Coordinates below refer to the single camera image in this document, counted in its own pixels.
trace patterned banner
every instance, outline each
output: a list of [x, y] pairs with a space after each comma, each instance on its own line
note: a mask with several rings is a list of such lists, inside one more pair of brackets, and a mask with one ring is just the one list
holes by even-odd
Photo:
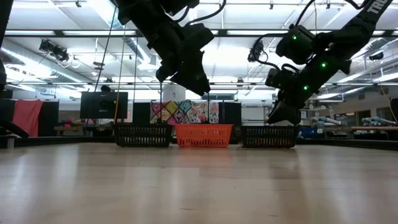
[[[197, 124], [210, 118], [210, 123], [218, 124], [218, 103], [210, 103], [210, 116], [207, 116], [207, 102], [196, 103], [190, 100], [181, 102], [164, 102], [162, 106], [162, 120], [168, 124]], [[156, 123], [160, 117], [160, 103], [150, 106], [150, 123]]]

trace light wood floor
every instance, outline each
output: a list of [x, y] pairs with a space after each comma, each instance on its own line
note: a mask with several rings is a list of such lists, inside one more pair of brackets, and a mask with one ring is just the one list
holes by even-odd
[[398, 152], [0, 150], [2, 224], [397, 223]]

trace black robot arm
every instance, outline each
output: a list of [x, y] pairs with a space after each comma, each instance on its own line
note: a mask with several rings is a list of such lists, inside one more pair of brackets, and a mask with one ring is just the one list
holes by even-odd
[[330, 33], [313, 35], [303, 26], [292, 27], [279, 42], [276, 53], [307, 64], [303, 70], [271, 69], [266, 85], [280, 88], [278, 100], [269, 115], [269, 123], [288, 120], [300, 122], [299, 110], [318, 89], [339, 70], [349, 74], [350, 58], [371, 39], [376, 23], [392, 0], [368, 0], [360, 13], [343, 28]]
[[154, 49], [162, 59], [156, 77], [171, 81], [204, 95], [210, 91], [203, 70], [203, 52], [200, 50], [214, 35], [203, 24], [181, 27], [166, 13], [175, 15], [183, 8], [194, 8], [199, 0], [113, 0], [119, 8], [122, 24], [132, 21], [147, 39], [148, 48]]

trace ceiling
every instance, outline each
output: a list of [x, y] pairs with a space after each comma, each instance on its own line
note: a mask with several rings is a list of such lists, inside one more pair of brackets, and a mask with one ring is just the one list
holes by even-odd
[[[217, 16], [203, 21], [210, 29], [287, 29], [295, 22], [308, 0], [273, 0], [274, 8], [270, 10], [270, 0], [228, 0], [224, 11]], [[331, 8], [326, 9], [326, 0], [317, 0], [316, 9], [310, 7], [302, 19], [302, 24], [308, 29], [339, 29], [353, 16], [358, 13], [343, 0], [331, 0]], [[185, 25], [190, 19], [206, 16], [218, 9], [219, 0], [201, 0], [200, 5], [191, 10], [187, 18], [181, 22]], [[74, 0], [14, 0], [9, 25], [7, 29], [24, 30], [108, 30], [113, 15], [113, 7], [108, 0], [80, 0], [81, 8], [75, 6]], [[131, 22], [127, 24], [128, 29], [136, 27]], [[383, 14], [377, 24], [377, 29], [398, 28], [398, 0], [394, 0], [392, 6]], [[39, 50], [42, 39], [48, 39], [56, 45], [68, 49], [71, 60], [68, 63], [56, 64], [56, 60], [45, 55]], [[67, 67], [70, 72], [77, 74], [74, 78], [87, 82], [96, 80], [93, 75], [93, 62], [103, 59], [104, 47], [107, 38], [40, 38], [40, 37], [8, 37], [8, 41], [32, 52], [39, 57], [45, 57], [51, 71], [60, 67]], [[252, 47], [255, 37], [217, 37], [203, 48], [205, 56], [203, 67], [208, 78], [213, 82], [235, 82], [238, 78], [244, 78], [245, 82], [264, 82], [269, 67], [260, 66], [258, 63], [247, 61], [249, 49]], [[113, 77], [117, 81], [120, 70], [122, 82], [133, 82], [134, 74], [137, 74], [138, 82], [152, 82], [155, 80], [155, 70], [159, 65], [160, 58], [153, 50], [146, 47], [144, 38], [135, 40], [140, 53], [148, 56], [151, 61], [142, 63], [138, 61], [132, 49], [130, 49], [121, 38], [110, 38], [108, 51], [104, 60], [105, 66], [102, 72], [102, 81], [105, 77]], [[291, 60], [280, 58], [274, 53], [279, 39], [263, 39], [264, 45], [268, 46], [266, 52], [269, 61], [282, 65], [283, 63], [294, 64]], [[384, 46], [384, 60], [370, 61], [363, 56], [354, 60], [351, 74], [357, 74], [365, 69], [374, 68], [397, 58], [398, 43], [393, 42]], [[373, 76], [363, 74], [346, 82], [371, 82], [381, 76], [380, 71], [373, 71]], [[346, 78], [342, 73], [336, 74], [331, 82], [342, 82]], [[329, 91], [350, 91], [337, 87], [324, 88], [320, 94]]]

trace monitor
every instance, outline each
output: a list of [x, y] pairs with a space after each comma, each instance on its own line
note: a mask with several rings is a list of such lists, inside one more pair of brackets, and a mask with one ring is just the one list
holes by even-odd
[[[127, 118], [128, 93], [119, 93], [118, 119]], [[116, 111], [118, 93], [83, 92], [81, 93], [81, 119], [113, 119]]]

